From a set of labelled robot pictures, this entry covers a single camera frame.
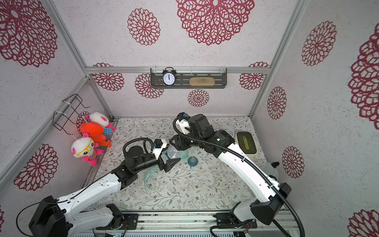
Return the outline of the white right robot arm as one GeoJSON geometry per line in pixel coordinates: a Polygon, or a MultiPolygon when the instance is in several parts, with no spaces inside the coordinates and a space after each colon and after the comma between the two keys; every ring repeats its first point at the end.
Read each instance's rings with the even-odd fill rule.
{"type": "Polygon", "coordinates": [[[265,225],[270,225],[285,199],[292,191],[287,183],[278,183],[255,165],[240,148],[237,142],[225,130],[214,130],[203,114],[193,117],[182,112],[173,120],[176,135],[170,144],[177,150],[199,147],[230,167],[248,186],[255,201],[248,207],[234,209],[234,216],[245,221],[245,212],[253,215],[265,225]]]}

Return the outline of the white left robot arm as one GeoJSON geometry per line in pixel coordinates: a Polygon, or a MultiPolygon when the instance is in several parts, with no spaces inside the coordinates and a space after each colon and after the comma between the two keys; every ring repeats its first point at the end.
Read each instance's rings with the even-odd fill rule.
{"type": "Polygon", "coordinates": [[[140,146],[128,145],[137,142],[133,139],[123,146],[124,161],[110,173],[97,179],[87,187],[74,193],[54,198],[44,198],[29,223],[29,229],[33,237],[68,237],[85,230],[98,227],[117,229],[124,223],[124,217],[115,204],[108,204],[104,208],[84,212],[83,210],[101,200],[102,198],[117,193],[138,178],[138,172],[153,166],[160,170],[168,171],[161,153],[167,147],[164,139],[152,141],[149,138],[140,138],[144,143],[152,146],[150,152],[145,152],[140,146]]]}

